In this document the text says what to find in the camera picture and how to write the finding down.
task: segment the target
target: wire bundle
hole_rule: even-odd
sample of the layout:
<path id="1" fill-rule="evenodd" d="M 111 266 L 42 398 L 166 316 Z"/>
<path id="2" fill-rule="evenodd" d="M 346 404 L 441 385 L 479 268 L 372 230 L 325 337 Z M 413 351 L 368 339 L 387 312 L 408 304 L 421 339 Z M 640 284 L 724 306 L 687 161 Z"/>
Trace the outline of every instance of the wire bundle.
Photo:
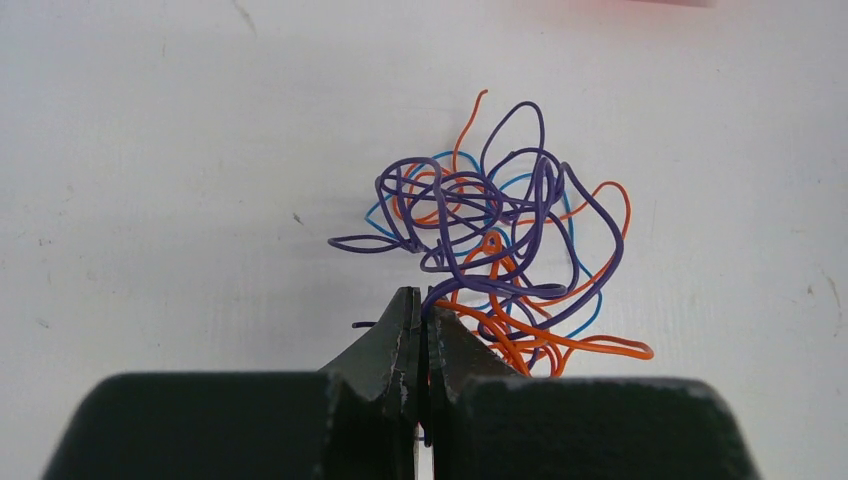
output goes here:
<path id="1" fill-rule="evenodd" d="M 574 350 L 625 355 L 650 359 L 653 351 L 646 344 L 608 335 L 594 335 L 580 340 L 574 336 L 582 332 L 597 317 L 602 304 L 601 288 L 610 279 L 621 262 L 624 238 L 630 224 L 630 201 L 626 190 L 616 182 L 604 182 L 592 193 L 580 183 L 567 162 L 559 161 L 544 148 L 545 125 L 539 107 L 529 101 L 513 107 L 498 123 L 480 153 L 480 161 L 460 152 L 462 139 L 476 116 L 482 96 L 480 92 L 468 124 L 463 129 L 452 152 L 430 157 L 413 157 L 391 164 L 376 179 L 377 203 L 366 214 L 366 221 L 380 235 L 363 234 L 337 237 L 330 245 L 355 253 L 382 253 L 397 248 L 410 253 L 423 253 L 421 270 L 429 273 L 449 273 L 450 278 L 433 287 L 424 299 L 422 309 L 426 316 L 433 306 L 446 308 L 458 315 L 475 319 L 475 333 L 491 342 L 504 360 L 520 372 L 530 370 L 542 359 L 550 363 L 552 376 L 559 376 Z M 532 109 L 538 119 L 539 140 L 536 146 L 514 150 L 486 169 L 486 153 L 498 132 L 520 109 Z M 438 160 L 451 155 L 450 168 Z M 461 170 L 459 157 L 472 164 L 473 170 Z M 519 175 L 500 187 L 495 178 L 499 171 L 517 159 L 533 158 L 529 173 Z M 521 196 L 510 196 L 508 187 L 526 181 Z M 570 184 L 584 202 L 572 210 L 566 196 Z M 624 199 L 625 220 L 621 228 L 612 216 L 595 199 L 605 187 L 614 187 Z M 565 214 L 557 215 L 553 209 L 562 202 Z M 592 274 L 579 260 L 574 245 L 572 218 L 587 207 L 594 210 L 609 228 L 615 247 L 607 263 Z M 385 224 L 383 228 L 372 220 L 379 209 Z M 546 225 L 554 225 L 559 233 L 571 265 L 568 284 L 534 284 L 527 276 L 529 267 L 537 257 Z M 425 241 L 427 234 L 435 234 L 435 241 Z M 362 246 L 361 242 L 377 242 L 376 246 Z M 473 273 L 483 269 L 487 273 Z M 581 273 L 589 278 L 580 283 Z M 459 303 L 460 291 L 484 294 L 488 303 L 470 307 Z M 571 317 L 597 297 L 595 312 L 583 325 L 563 337 L 550 329 Z M 550 307 L 567 306 L 557 312 Z M 525 317 L 513 317 L 518 309 Z M 354 324 L 368 326 L 370 323 Z"/>

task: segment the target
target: white background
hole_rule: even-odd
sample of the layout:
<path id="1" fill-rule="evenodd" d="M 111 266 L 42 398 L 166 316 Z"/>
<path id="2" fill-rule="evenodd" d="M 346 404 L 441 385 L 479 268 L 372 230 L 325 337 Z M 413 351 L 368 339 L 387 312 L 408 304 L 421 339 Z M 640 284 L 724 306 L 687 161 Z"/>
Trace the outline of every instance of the white background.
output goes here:
<path id="1" fill-rule="evenodd" d="M 703 379 L 766 477 L 844 478 L 846 18 L 842 0 L 0 0 L 0 478 L 37 476 L 105 376 L 315 369 L 398 286 L 435 283 L 325 239 L 367 232 L 374 177 L 452 146 L 483 87 L 468 150 L 532 99 L 552 151 L 633 199 L 589 332 L 657 356 L 567 374 Z M 510 128 L 503 149 L 533 141 L 529 116 Z M 577 227 L 597 268 L 609 242 Z"/>

